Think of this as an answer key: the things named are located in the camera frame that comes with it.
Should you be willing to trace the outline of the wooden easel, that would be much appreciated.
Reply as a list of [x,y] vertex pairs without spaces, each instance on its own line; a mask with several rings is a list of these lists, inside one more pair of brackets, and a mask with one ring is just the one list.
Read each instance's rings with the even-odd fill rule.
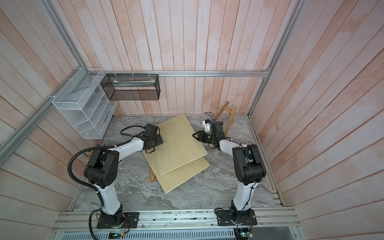
[[158,179],[152,169],[149,169],[150,177],[146,179],[146,182],[153,183],[156,182]]
[[228,122],[226,124],[225,131],[224,131],[225,136],[228,135],[230,127],[234,123],[234,117],[237,113],[237,107],[230,108],[229,104],[230,102],[226,101],[214,118],[214,121],[217,122],[222,118],[221,115],[223,113],[227,113],[227,115],[225,115],[225,117],[228,118]]

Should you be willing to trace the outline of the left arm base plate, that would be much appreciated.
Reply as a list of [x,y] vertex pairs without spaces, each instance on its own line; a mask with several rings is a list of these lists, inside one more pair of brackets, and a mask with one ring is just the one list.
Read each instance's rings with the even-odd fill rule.
[[107,215],[101,211],[97,229],[135,229],[139,214],[139,212],[116,212],[114,215]]

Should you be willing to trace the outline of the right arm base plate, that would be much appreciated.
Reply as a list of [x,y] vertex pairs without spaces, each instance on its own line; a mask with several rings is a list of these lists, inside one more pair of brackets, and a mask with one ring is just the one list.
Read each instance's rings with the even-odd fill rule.
[[258,224],[254,210],[237,211],[236,208],[224,210],[217,208],[214,210],[219,226],[256,226]]

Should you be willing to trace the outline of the plywood board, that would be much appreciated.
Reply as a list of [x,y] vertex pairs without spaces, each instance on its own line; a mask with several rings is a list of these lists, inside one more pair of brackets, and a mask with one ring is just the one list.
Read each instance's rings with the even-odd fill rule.
[[157,124],[163,144],[156,148],[155,158],[160,175],[189,164],[208,153],[197,141],[194,129],[184,114]]
[[202,157],[161,176],[158,170],[155,154],[147,154],[145,151],[142,151],[142,153],[144,154],[165,194],[176,189],[192,177],[211,166],[210,163]]

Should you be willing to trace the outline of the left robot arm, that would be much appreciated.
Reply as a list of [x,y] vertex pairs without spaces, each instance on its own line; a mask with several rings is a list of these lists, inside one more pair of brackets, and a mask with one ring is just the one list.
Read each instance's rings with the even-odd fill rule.
[[121,135],[130,137],[126,142],[93,150],[85,177],[101,199],[98,229],[120,228],[126,223],[128,218],[123,213],[115,188],[119,161],[142,150],[153,153],[156,146],[163,144],[160,132],[159,127],[151,124],[128,126],[120,131]]

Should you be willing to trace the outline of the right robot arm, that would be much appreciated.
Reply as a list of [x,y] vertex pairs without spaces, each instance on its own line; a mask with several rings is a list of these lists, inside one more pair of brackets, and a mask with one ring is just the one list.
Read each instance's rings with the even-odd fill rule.
[[212,149],[229,154],[233,158],[235,174],[239,181],[230,209],[214,210],[218,225],[256,225],[257,219],[251,207],[251,200],[256,187],[267,174],[259,148],[255,144],[243,145],[226,137],[222,122],[205,120],[203,126],[205,129],[194,133],[193,137],[208,144]]

